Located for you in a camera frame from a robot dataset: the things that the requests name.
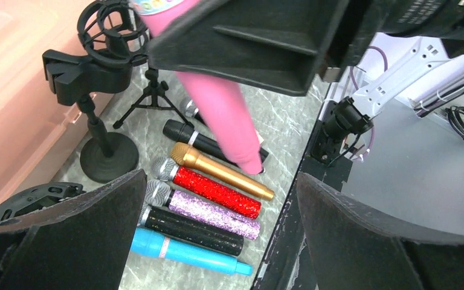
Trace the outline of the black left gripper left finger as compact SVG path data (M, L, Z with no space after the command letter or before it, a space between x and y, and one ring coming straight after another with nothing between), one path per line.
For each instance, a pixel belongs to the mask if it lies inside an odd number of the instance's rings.
M0 222L0 289L118 289L146 182L136 169Z

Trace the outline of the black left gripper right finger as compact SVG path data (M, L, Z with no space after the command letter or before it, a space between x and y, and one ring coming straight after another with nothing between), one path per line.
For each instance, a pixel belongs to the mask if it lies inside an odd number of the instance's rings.
M403 221L299 173L297 199L320 289L464 289L464 236Z

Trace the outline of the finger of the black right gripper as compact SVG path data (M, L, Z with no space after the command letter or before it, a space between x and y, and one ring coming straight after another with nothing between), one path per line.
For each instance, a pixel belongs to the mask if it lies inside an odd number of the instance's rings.
M341 73L328 55L347 1L199 1L149 45L153 66L302 96Z

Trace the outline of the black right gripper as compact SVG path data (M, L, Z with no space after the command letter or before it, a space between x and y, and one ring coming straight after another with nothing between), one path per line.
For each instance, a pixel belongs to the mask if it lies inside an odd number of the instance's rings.
M449 57L464 53L464 1L348 1L327 50L327 80L359 64L375 35L443 39Z

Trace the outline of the blue plastic microphone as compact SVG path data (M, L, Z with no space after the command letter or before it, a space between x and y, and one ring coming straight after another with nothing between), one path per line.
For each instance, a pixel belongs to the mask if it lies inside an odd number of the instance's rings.
M142 256L169 259L224 274L250 276L253 267L231 256L206 250L146 228L137 228L130 250Z

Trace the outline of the black shock mount round-base stand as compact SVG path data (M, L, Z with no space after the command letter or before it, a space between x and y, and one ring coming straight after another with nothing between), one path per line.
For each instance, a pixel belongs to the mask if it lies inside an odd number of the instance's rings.
M48 208L84 193L83 185L73 182L51 182L25 189L0 204L0 222Z

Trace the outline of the pink microphone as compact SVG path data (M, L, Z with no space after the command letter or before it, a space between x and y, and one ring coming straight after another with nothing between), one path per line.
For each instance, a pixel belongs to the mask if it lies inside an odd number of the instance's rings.
M131 1L152 37L198 1ZM224 155L249 175L262 172L260 142L239 84L205 74L176 73Z

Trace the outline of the black glitter microphone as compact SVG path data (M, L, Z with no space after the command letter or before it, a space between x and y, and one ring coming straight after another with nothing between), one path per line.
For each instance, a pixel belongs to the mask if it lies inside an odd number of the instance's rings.
M244 238L238 234L150 205L142 207L138 226L236 257L243 250Z

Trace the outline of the black clip round-base stand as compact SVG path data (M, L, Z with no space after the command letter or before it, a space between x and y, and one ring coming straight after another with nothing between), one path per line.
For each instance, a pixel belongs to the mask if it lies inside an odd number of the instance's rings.
M132 67L113 68L96 62L89 55L73 56L56 50L42 55L45 78L57 102L76 105L87 116L91 139L80 152L80 165L91 180L105 184L137 168L139 151L126 135L108 132L95 113L91 94L116 94L130 84Z

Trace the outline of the purple glitter microphone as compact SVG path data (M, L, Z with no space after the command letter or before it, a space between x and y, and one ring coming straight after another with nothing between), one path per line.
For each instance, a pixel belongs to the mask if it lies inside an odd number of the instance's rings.
M190 219L212 225L251 240L258 238L260 223L227 208L175 190L164 181L147 182L146 202L156 207L166 207Z

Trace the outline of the red glitter microphone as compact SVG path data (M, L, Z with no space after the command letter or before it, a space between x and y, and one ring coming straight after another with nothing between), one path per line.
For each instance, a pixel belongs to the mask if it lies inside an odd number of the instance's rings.
M256 219L260 214L261 203L259 201L192 169L180 166L169 157L155 158L151 164L151 172L156 179L170 181L245 217Z

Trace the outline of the black silver-head microphone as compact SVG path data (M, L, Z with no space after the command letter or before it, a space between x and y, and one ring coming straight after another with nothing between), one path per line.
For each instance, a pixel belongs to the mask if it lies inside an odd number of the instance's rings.
M207 125L204 119L201 117L199 109L190 98L182 99L179 104L179 109L186 117L194 118L204 126Z

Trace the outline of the gold microphone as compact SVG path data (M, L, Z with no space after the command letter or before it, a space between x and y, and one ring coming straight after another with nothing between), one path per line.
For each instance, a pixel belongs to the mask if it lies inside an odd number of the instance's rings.
M188 144L176 143L170 156L180 166L211 175L255 197L267 201L272 200L274 197L274 191L266 185L203 155L199 150Z

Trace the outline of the slim black microphone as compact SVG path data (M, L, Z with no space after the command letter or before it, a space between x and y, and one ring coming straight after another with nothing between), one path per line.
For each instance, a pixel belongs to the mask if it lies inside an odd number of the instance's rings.
M175 142L193 146L207 155L237 167L236 163L233 163L224 155L215 140L201 134L185 123L169 119L163 127L163 134Z

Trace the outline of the black tripod shock mount stand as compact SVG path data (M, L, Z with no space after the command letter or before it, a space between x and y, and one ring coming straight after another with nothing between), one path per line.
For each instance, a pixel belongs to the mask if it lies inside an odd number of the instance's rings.
M149 32L128 1L91 2L79 16L77 34L85 51L101 65L133 68L148 61ZM144 76L149 83L143 94L113 124L113 128L121 128L135 109L175 111L186 125L193 127L166 96L169 86L158 80L159 71L149 67Z

